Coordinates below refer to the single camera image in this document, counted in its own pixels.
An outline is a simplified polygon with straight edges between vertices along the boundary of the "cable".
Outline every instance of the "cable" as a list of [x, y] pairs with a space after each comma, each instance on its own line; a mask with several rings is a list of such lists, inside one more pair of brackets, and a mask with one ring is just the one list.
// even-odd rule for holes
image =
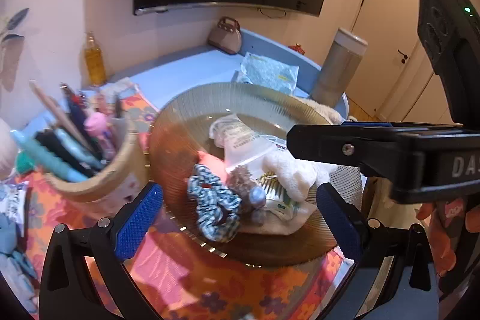
[[270, 19], [282, 19], [282, 18], [285, 18], [286, 15], [287, 15], [287, 12], [286, 12], [285, 10], [283, 10], [283, 12], [285, 13], [285, 15], [282, 15], [282, 16], [269, 16], [269, 15], [267, 15], [267, 14], [264, 14], [261, 7], [258, 8], [258, 11], [260, 11], [260, 13], [261, 13], [263, 16], [266, 16], [266, 17], [268, 17], [268, 18], [270, 18]]

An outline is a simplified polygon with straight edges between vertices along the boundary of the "glass bottle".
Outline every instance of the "glass bottle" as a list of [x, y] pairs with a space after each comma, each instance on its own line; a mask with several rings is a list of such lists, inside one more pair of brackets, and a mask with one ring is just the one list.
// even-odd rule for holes
[[85, 62], [87, 64], [88, 76], [93, 86], [101, 86], [107, 81], [105, 66], [103, 64], [102, 50], [95, 41], [92, 32], [86, 34], [84, 50]]

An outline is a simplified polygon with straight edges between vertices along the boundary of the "plastic bag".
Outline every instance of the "plastic bag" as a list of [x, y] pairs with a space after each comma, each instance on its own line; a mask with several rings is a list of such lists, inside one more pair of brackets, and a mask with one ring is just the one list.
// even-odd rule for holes
[[17, 224], [18, 232], [25, 236], [25, 198], [28, 181], [11, 183], [10, 180], [0, 182], [0, 213], [4, 213]]
[[298, 71], [298, 66], [284, 64], [269, 57], [247, 52], [236, 81], [258, 84], [293, 95], [297, 87]]
[[225, 149], [225, 169], [231, 172], [239, 165], [247, 165], [254, 175], [252, 162], [274, 151], [277, 147], [246, 126], [236, 114], [219, 118], [210, 126], [209, 137], [217, 147]]

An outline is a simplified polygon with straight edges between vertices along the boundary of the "light blue package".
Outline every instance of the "light blue package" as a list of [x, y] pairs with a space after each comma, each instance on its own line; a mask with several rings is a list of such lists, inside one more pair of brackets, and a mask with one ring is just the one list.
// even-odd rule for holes
[[293, 95], [297, 87], [298, 71], [297, 66], [247, 52], [236, 81], [258, 84], [284, 94]]

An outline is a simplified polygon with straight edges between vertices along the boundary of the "screw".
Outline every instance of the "screw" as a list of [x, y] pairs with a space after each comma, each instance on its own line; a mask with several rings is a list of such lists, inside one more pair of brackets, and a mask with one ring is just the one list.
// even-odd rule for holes
[[63, 231], [65, 229], [65, 224], [58, 224], [56, 227], [55, 227], [55, 232], [57, 232], [58, 234]]
[[106, 228], [110, 225], [110, 219], [108, 217], [104, 217], [103, 219], [98, 220], [97, 225], [100, 228]]
[[380, 228], [380, 221], [377, 219], [369, 219], [368, 226], [373, 229]]
[[342, 147], [342, 152], [345, 156], [352, 156], [353, 153], [355, 152], [355, 147], [351, 144], [345, 144]]

